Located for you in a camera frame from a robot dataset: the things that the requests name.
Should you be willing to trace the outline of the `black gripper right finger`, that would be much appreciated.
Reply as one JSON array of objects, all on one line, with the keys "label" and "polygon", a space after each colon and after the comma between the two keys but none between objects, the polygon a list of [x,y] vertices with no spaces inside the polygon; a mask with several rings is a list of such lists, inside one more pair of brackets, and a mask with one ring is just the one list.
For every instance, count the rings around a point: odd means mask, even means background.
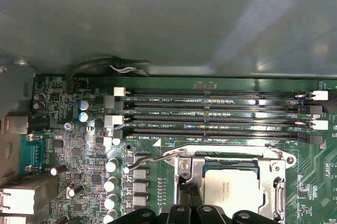
[{"label": "black gripper right finger", "polygon": [[204,204],[197,185],[191,185],[192,212],[200,223],[273,223],[273,220],[248,210],[239,210],[228,217],[224,210]]}]

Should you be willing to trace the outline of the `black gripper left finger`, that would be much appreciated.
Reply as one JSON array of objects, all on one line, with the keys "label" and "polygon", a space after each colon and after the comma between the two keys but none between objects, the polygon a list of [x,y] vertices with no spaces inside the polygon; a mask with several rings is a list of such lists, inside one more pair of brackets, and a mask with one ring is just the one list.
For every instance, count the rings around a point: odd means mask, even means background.
[{"label": "black gripper left finger", "polygon": [[125,223],[191,223],[192,218],[192,185],[178,185],[178,204],[168,212],[159,215],[148,208],[134,210],[125,215]]}]

